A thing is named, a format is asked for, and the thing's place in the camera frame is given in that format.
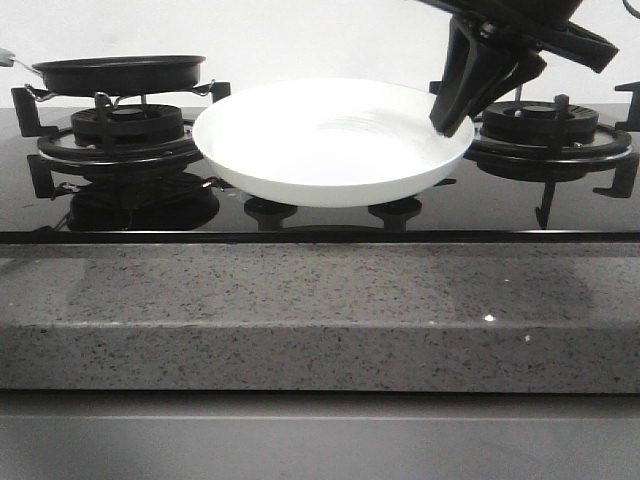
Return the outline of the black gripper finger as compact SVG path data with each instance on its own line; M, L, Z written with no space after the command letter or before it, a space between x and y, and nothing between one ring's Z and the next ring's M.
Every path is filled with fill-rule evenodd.
M455 133L483 107L505 72L505 50L480 35L480 23L452 17L444 72L430 120L438 133Z
M530 50L509 59L488 53L469 55L460 72L454 74L457 85L449 109L449 135L466 117L475 117L506 93L539 77L546 66L541 56Z

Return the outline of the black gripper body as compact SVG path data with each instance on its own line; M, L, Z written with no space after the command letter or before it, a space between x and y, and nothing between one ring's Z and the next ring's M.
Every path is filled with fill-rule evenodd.
M602 72L619 52L607 39L573 23L579 1L429 1L475 25L485 38L526 45Z

